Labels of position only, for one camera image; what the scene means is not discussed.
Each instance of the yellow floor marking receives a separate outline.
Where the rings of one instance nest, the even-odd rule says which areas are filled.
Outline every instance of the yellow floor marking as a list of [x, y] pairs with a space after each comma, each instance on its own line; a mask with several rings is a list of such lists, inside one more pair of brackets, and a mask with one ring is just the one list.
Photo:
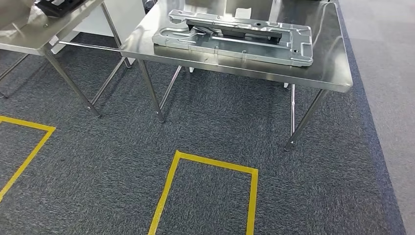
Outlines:
[[155, 235], [157, 227], [159, 225], [161, 213], [163, 212], [164, 205], [167, 200], [168, 193], [170, 191], [171, 184], [173, 182], [173, 177], [177, 169], [177, 165], [179, 164], [180, 159], [186, 159], [190, 161], [195, 161], [199, 163], [204, 163], [208, 165], [214, 165], [226, 169], [237, 170], [245, 173], [251, 174], [251, 191], [249, 196], [249, 205], [248, 205], [248, 221], [247, 221], [247, 232], [246, 235], [253, 235], [254, 234], [254, 223], [255, 223], [255, 208], [256, 208], [256, 191], [258, 185], [258, 169], [236, 165], [232, 163], [222, 162], [214, 159], [199, 157], [196, 155], [191, 155], [187, 153], [182, 153], [176, 150], [174, 154], [173, 162], [171, 163], [169, 172], [167, 174], [166, 184], [164, 186], [163, 192], [161, 193], [161, 197], [159, 203], [157, 204], [156, 211], [154, 212], [153, 220], [151, 221], [150, 229], [148, 231], [148, 235]]
[[21, 126], [27, 126], [27, 127], [31, 127], [31, 128], [35, 128], [35, 129], [40, 129], [40, 130], [44, 130], [44, 131], [47, 131], [47, 132], [43, 136], [43, 138], [40, 140], [40, 142], [36, 145], [36, 147], [32, 150], [32, 152], [29, 154], [29, 156], [26, 158], [26, 160], [23, 162], [23, 164], [19, 167], [19, 169], [17, 169], [17, 171], [13, 174], [12, 178], [10, 178], [10, 180], [6, 183], [6, 185], [3, 187], [3, 189], [1, 189], [1, 191], [0, 191], [0, 202], [3, 199], [3, 196], [12, 187], [12, 185], [17, 180], [17, 178], [21, 175], [21, 173], [24, 171], [24, 169], [26, 169], [27, 165], [29, 165], [30, 161], [32, 161], [32, 159], [35, 157], [35, 155], [39, 152], [39, 150], [45, 144], [47, 139], [49, 139], [50, 135], [52, 135], [53, 131], [56, 129], [55, 127], [52, 127], [52, 126], [45, 126], [45, 125], [42, 125], [42, 124], [37, 124], [37, 123], [34, 123], [34, 122], [30, 122], [30, 121], [14, 119], [14, 118], [10, 118], [10, 117], [8, 118], [8, 117], [5, 117], [5, 116], [0, 116], [0, 123], [2, 121], [9, 122], [9, 123], [16, 124], [16, 125], [21, 125]]

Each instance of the gray carpet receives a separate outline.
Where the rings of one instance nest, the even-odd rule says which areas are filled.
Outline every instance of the gray carpet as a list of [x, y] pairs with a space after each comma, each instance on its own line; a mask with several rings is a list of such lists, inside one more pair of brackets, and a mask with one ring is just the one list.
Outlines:
[[[90, 97], [120, 58], [77, 47], [58, 57]], [[2, 69], [16, 58], [0, 51]], [[176, 67], [147, 66], [161, 97]], [[42, 57], [24, 60], [0, 91], [10, 96], [1, 115], [57, 127], [0, 203], [2, 235], [147, 234], [176, 149], [259, 170], [255, 234], [390, 234], [353, 89], [327, 96], [291, 152], [283, 151], [290, 93], [275, 82], [182, 71], [164, 124], [137, 65], [117, 73], [97, 103], [100, 119]], [[296, 92], [301, 117], [317, 91]], [[0, 143], [38, 139], [0, 124]], [[3, 159], [24, 152], [1, 146]], [[244, 234], [249, 183], [244, 173], [181, 160], [157, 234]]]

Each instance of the floor tape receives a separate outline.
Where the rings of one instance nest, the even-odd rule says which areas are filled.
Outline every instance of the floor tape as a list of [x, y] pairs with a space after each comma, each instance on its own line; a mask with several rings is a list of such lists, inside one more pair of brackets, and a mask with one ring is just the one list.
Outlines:
[[45, 144], [47, 139], [49, 139], [50, 135], [52, 135], [53, 131], [55, 131], [55, 127], [52, 126], [46, 126], [30, 121], [24, 121], [14, 118], [8, 118], [5, 116], [0, 116], [0, 124], [1, 122], [8, 122], [16, 125], [21, 126], [27, 126], [30, 128], [40, 129], [46, 131], [46, 134], [43, 136], [43, 138], [40, 140], [40, 142], [36, 145], [36, 147], [32, 150], [32, 152], [29, 154], [29, 156], [26, 158], [26, 160], [23, 162], [23, 164], [17, 169], [17, 171], [13, 174], [12, 178], [6, 183], [6, 185], [1, 189], [0, 191], [0, 202], [2, 201], [4, 195], [7, 193], [7, 191], [12, 187], [14, 182], [17, 180], [17, 178], [21, 175], [21, 173], [26, 169], [27, 165], [32, 161], [32, 159], [35, 157], [35, 155], [39, 152], [39, 150], [42, 148], [42, 146]]
[[186, 159], [190, 161], [195, 161], [199, 163], [204, 163], [208, 165], [214, 165], [226, 169], [237, 170], [245, 173], [251, 174], [251, 191], [249, 197], [249, 205], [248, 205], [248, 221], [247, 221], [247, 231], [246, 235], [253, 235], [254, 234], [254, 222], [255, 222], [255, 207], [256, 207], [256, 191], [258, 185], [258, 169], [236, 165], [232, 163], [222, 162], [214, 159], [199, 157], [196, 155], [191, 155], [187, 153], [182, 153], [176, 150], [176, 153], [173, 158], [173, 162], [170, 166], [170, 170], [167, 174], [166, 184], [164, 185], [163, 192], [161, 193], [161, 197], [159, 203], [157, 204], [156, 211], [154, 212], [153, 220], [151, 221], [150, 229], [148, 235], [155, 235], [157, 227], [159, 225], [159, 221], [161, 218], [161, 213], [163, 212], [164, 205], [167, 200], [167, 196], [173, 182], [173, 177], [177, 169], [177, 165], [179, 164], [180, 159]]

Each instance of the table leg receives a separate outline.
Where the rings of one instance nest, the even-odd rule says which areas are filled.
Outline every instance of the table leg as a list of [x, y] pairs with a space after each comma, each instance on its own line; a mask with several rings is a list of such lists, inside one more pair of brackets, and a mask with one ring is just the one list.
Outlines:
[[157, 101], [156, 93], [154, 92], [153, 84], [151, 84], [150, 75], [148, 74], [147, 67], [143, 60], [137, 60], [138, 65], [140, 66], [142, 76], [144, 78], [145, 84], [147, 85], [148, 92], [151, 96], [151, 101], [153, 102], [154, 109], [156, 110], [157, 117], [159, 122], [164, 122], [163, 113], [161, 112], [159, 102]]
[[49, 49], [44, 49], [46, 59], [55, 67], [58, 73], [63, 77], [63, 79], [70, 85], [70, 87], [75, 91], [75, 93], [81, 98], [84, 104], [92, 111], [92, 113], [99, 117], [99, 112], [95, 109], [95, 107], [89, 102], [86, 96], [82, 93], [82, 91], [77, 87], [77, 85], [69, 78], [66, 72], [62, 69], [59, 62], [55, 59], [53, 54], [50, 52]]
[[296, 131], [296, 86], [291, 84], [291, 135]]
[[298, 136], [303, 131], [304, 127], [307, 125], [321, 102], [324, 100], [324, 97], [327, 95], [328, 90], [320, 90], [317, 94], [316, 98], [314, 98], [313, 103], [308, 108], [307, 112], [305, 113], [304, 117], [302, 118], [301, 122], [299, 123], [298, 127], [292, 133], [290, 139], [288, 140], [287, 144], [284, 147], [284, 150], [288, 151], [291, 150], [294, 146], [294, 141], [298, 138]]
[[[108, 12], [108, 9], [107, 9], [107, 6], [105, 5], [105, 2], [101, 3], [101, 8], [102, 8], [102, 12], [104, 12], [105, 18], [107, 19], [108, 25], [110, 26], [111, 32], [114, 35], [115, 42], [116, 42], [118, 48], [120, 48], [121, 47], [121, 40], [119, 39], [118, 32], [115, 29], [114, 22], [111, 19], [110, 13]], [[124, 63], [125, 63], [125, 66], [128, 69], [131, 68], [131, 64], [130, 64], [130, 61], [128, 60], [128, 58], [126, 58], [124, 60]]]
[[0, 75], [0, 81], [3, 80], [3, 78], [6, 77], [17, 65], [19, 65], [29, 54], [25, 54], [24, 56], [20, 57], [19, 60], [17, 60], [12, 66], [10, 66], [4, 73]]

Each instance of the black object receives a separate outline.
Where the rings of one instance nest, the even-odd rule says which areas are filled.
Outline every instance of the black object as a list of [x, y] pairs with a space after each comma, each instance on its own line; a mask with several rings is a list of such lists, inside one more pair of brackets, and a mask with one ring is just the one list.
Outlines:
[[245, 38], [245, 34], [250, 34], [250, 35], [269, 37], [270, 41], [273, 41], [276, 44], [279, 43], [282, 37], [282, 33], [278, 33], [278, 32], [259, 31], [259, 30], [253, 30], [253, 29], [247, 29], [247, 28], [229, 27], [229, 26], [220, 25], [220, 24], [209, 24], [209, 23], [205, 23], [205, 22], [201, 22], [197, 20], [187, 20], [186, 24], [187, 26], [189, 26], [189, 30], [191, 30], [194, 26], [220, 29], [224, 37]]
[[85, 0], [40, 0], [36, 6], [47, 16], [64, 17]]

